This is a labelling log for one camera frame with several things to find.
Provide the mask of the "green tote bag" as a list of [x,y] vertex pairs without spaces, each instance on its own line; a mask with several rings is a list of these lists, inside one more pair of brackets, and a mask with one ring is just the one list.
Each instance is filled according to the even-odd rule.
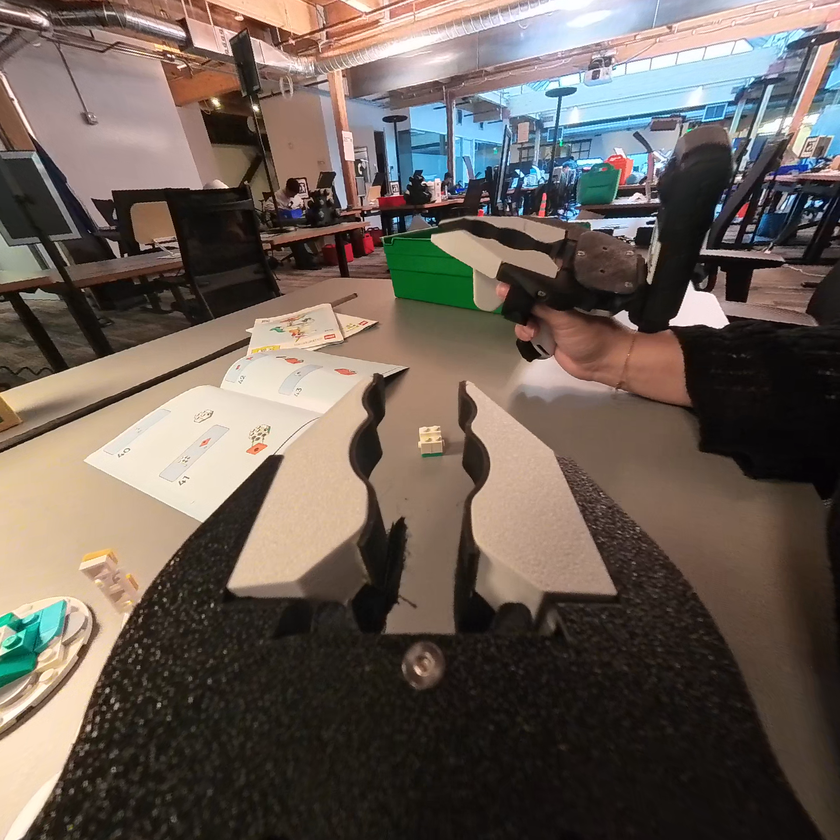
[[576,202],[581,206],[603,205],[613,202],[620,186],[623,169],[605,161],[583,171],[576,187]]

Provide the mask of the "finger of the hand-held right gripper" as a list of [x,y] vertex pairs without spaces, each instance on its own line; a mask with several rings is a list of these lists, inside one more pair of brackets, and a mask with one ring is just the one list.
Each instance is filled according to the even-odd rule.
[[472,269],[473,298],[479,310],[497,310],[501,304],[496,288],[503,264],[536,272],[542,277],[555,278],[559,266],[544,246],[504,245],[496,236],[484,238],[464,229],[438,229],[431,236],[432,243],[457,261]]
[[578,256],[578,246],[570,238],[570,231],[554,220],[537,217],[458,217],[439,225],[445,231],[464,229],[477,236],[489,238],[496,236],[504,245],[533,245],[536,241],[553,244],[544,246],[555,258],[574,258]]

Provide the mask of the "office chair beige back panel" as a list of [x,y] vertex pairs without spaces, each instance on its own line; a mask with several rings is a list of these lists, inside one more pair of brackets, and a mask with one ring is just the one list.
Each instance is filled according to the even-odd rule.
[[120,255],[157,253],[161,259],[179,258],[181,250],[167,199],[188,192],[186,188],[114,190]]

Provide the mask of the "dark wooden desk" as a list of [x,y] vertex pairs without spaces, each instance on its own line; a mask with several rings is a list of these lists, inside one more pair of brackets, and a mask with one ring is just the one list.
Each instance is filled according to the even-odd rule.
[[160,294],[169,291],[175,302],[182,301],[185,282],[180,280],[184,265],[182,258],[160,251],[147,251],[140,255],[106,259],[65,269],[47,269],[34,276],[2,283],[2,303],[11,306],[29,338],[44,357],[47,369],[53,373],[69,369],[46,327],[37,319],[24,299],[24,294],[43,291],[65,301],[70,285],[79,293],[99,290],[114,284],[131,283],[130,302],[142,302],[143,308],[155,314],[172,314],[164,309]]

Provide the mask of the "white yellow lego assembly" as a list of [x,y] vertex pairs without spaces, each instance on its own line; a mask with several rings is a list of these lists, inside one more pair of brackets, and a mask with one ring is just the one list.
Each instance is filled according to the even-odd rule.
[[112,549],[85,554],[79,572],[84,574],[119,613],[129,615],[140,600],[140,586],[132,573],[123,568]]

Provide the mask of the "grey framed screen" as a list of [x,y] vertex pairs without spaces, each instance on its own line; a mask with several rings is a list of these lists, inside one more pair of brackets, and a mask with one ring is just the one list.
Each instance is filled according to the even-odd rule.
[[1,151],[1,234],[9,246],[81,236],[35,151]]

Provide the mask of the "open lego instruction booklet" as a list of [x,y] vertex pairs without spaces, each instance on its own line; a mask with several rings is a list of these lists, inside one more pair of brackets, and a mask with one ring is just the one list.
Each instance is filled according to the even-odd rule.
[[85,462],[204,522],[358,382],[405,369],[321,350],[252,353],[232,363],[220,386],[174,397]]

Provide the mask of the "teal white round lego build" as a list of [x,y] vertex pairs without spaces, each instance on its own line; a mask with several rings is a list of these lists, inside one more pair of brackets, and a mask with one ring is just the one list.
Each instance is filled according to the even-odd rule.
[[48,597],[21,605],[1,619],[1,733],[40,708],[72,675],[95,621],[75,597]]

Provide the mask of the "person's right forearm black sleeve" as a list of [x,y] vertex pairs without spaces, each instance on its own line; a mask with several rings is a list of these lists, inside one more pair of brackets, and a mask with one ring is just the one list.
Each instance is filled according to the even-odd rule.
[[699,448],[755,480],[838,489],[839,327],[763,321],[674,330]]

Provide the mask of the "person's right hand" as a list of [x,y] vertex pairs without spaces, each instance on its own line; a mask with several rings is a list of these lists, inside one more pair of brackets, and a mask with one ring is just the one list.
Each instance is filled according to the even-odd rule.
[[554,343],[553,357],[568,374],[648,400],[690,407],[684,354],[672,331],[643,333],[611,318],[536,306],[516,324],[519,340],[531,342],[542,329]]

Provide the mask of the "wooden desk with red bins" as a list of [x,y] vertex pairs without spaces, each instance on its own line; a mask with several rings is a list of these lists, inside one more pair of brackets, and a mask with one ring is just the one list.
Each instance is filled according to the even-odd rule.
[[350,241],[350,235],[359,230],[365,230],[370,223],[366,220],[348,222],[323,227],[297,227],[292,230],[280,233],[263,233],[260,235],[264,246],[271,249],[277,247],[288,247],[294,243],[308,242],[316,238],[332,238],[337,253],[339,274],[341,277],[350,277],[349,260],[346,253],[346,243]]

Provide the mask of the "black screen stand pole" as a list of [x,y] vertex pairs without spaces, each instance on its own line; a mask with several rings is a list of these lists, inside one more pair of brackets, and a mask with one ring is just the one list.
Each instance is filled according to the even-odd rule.
[[46,230],[42,227],[35,215],[35,205],[32,199],[27,196],[19,186],[11,182],[10,190],[18,209],[27,219],[29,226],[34,229],[38,241],[45,248],[47,255],[54,263],[63,285],[63,291],[61,294],[84,338],[91,346],[97,357],[102,358],[114,354],[115,350],[103,332],[98,318],[95,316],[93,310],[88,304],[88,300],[70,278],[67,263],[60,255],[56,244],[49,239]]

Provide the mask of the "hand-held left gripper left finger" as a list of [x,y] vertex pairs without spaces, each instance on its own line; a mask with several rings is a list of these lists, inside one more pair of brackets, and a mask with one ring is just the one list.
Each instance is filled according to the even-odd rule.
[[364,377],[280,456],[226,590],[238,601],[384,621],[402,561],[371,476],[382,459],[381,374]]

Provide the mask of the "black mesh office chair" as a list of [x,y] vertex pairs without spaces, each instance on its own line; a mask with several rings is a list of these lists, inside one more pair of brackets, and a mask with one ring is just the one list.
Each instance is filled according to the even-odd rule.
[[192,326],[281,296],[248,185],[163,195],[192,294],[178,297],[177,307]]

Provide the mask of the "closed lego instruction booklet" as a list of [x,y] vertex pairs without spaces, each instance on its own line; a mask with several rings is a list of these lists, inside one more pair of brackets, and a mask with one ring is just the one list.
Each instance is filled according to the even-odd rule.
[[273,318],[258,318],[249,334],[250,356],[315,350],[344,341],[340,322],[330,303]]

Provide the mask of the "black hanging monitor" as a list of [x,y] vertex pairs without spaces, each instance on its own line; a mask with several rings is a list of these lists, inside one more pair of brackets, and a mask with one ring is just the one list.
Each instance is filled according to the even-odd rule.
[[228,45],[237,71],[240,90],[244,97],[255,100],[261,93],[261,79],[248,30],[240,30],[231,36]]

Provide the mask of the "green plastic bin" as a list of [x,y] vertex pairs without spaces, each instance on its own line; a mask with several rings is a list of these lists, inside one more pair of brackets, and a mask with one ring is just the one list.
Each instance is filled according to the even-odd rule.
[[474,270],[436,246],[436,231],[427,227],[383,237],[395,298],[477,311]]

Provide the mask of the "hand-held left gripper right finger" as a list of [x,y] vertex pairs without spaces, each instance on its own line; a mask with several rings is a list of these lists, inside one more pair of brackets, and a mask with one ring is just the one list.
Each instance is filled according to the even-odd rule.
[[465,499],[456,626],[546,627],[562,602],[618,597],[559,459],[471,381],[458,385]]

